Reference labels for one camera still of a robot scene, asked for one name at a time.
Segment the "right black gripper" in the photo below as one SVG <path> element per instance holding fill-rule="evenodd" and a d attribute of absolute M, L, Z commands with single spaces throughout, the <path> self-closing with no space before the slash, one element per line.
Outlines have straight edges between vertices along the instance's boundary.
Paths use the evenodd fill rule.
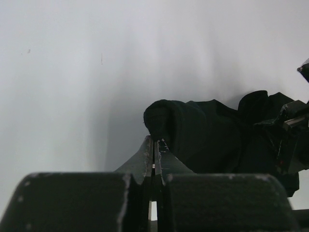
<path fill-rule="evenodd" d="M 275 152 L 277 171 L 295 174 L 309 168 L 309 105 L 300 100 L 285 104 L 275 119 L 254 124 Z"/>

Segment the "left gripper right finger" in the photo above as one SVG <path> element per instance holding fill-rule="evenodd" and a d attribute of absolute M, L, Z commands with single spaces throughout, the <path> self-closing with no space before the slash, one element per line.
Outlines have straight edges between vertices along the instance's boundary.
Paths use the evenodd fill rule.
<path fill-rule="evenodd" d="M 160 232 L 298 232 L 278 180 L 267 174 L 195 174 L 154 143 Z"/>

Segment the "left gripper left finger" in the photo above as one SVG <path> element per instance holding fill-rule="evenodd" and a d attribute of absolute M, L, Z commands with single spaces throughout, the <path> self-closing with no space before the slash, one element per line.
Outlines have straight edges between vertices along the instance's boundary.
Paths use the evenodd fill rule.
<path fill-rule="evenodd" d="M 3 232 L 148 232 L 153 141 L 114 172 L 31 173 L 17 185 Z"/>

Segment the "black t shirt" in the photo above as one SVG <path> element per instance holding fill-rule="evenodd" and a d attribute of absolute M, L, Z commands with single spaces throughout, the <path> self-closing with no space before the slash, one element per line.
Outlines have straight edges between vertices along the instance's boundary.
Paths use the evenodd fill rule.
<path fill-rule="evenodd" d="M 275 119 L 292 101 L 282 93 L 259 90 L 245 95 L 237 109 L 217 100 L 159 100 L 144 112 L 153 140 L 164 140 L 171 153 L 197 174 L 270 174 L 291 197 L 299 175 L 282 175 L 275 166 L 278 143 L 256 124 Z"/>

